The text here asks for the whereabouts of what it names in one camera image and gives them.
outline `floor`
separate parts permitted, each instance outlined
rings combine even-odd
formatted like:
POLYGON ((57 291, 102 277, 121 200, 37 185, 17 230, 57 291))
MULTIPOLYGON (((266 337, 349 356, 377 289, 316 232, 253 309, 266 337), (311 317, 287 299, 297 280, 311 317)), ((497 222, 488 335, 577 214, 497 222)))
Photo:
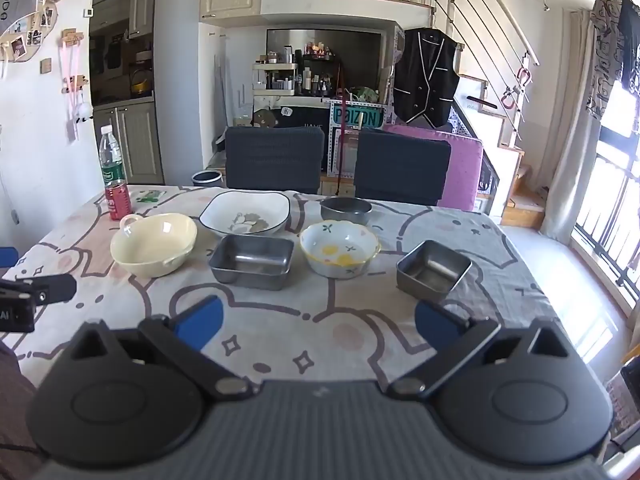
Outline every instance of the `floor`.
POLYGON ((546 294, 580 356, 604 383, 620 370, 626 318, 568 247, 521 227, 502 227, 546 294))

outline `dark gray chair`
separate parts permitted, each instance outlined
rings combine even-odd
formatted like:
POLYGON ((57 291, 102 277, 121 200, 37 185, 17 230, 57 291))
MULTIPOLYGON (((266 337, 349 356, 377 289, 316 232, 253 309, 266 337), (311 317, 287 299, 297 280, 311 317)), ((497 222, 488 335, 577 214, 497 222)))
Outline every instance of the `dark gray chair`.
POLYGON ((362 130, 354 175, 356 196, 437 205, 447 179, 451 145, 446 140, 362 130))
POLYGON ((324 152, 320 128, 233 127, 225 144, 227 187, 318 193, 324 152))

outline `teal sign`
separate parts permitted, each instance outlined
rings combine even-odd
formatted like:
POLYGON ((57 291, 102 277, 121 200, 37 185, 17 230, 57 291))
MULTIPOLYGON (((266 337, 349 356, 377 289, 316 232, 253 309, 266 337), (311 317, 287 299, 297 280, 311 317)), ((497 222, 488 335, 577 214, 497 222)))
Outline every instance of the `teal sign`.
MULTIPOLYGON (((382 108, 369 106, 347 105, 346 126, 360 126, 362 115, 363 128, 379 128, 382 126, 384 114, 382 108)), ((334 123, 342 124, 342 106, 334 106, 334 123)))

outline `cream bowl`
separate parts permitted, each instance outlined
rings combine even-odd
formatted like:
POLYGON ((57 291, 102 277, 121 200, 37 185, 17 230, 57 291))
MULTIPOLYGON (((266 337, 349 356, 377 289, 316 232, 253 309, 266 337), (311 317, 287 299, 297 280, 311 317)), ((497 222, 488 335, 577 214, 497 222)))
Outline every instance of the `cream bowl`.
POLYGON ((159 278, 178 269, 193 251, 198 229, 188 216, 127 215, 111 239, 111 256, 140 278, 159 278))
POLYGON ((348 280, 366 272, 380 252, 375 234, 349 221, 328 220, 307 227, 300 247, 314 272, 348 280))

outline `tablecloth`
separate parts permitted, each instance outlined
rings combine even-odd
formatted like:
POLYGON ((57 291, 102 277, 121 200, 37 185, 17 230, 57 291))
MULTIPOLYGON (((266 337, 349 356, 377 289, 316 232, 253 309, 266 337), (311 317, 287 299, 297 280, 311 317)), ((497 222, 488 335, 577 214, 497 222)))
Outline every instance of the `tablecloth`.
MULTIPOLYGON (((382 387, 435 353, 418 334, 418 301, 396 287, 396 263, 423 240, 466 254, 472 269, 445 302, 463 317, 491 317, 504 326, 555 318, 548 299, 506 235, 487 216, 453 209, 374 202, 369 221, 381 253, 366 275, 331 280, 311 271, 299 245, 285 287, 270 292, 222 285, 207 265, 220 238, 197 218, 219 188, 130 186, 135 199, 149 189, 166 194, 156 204, 134 202, 149 216, 180 212, 196 219, 193 253, 176 272, 137 278, 114 264, 110 241, 118 229, 98 196, 31 248, 7 279, 69 272, 78 292, 68 303, 39 307, 36 330, 4 334, 23 374, 39 384, 55 357, 87 320, 132 328, 144 317, 175 317, 211 295, 193 323, 193 345, 239 376, 263 380, 364 380, 382 387)), ((278 236, 297 240, 321 221, 319 196, 287 192, 291 214, 278 236)))

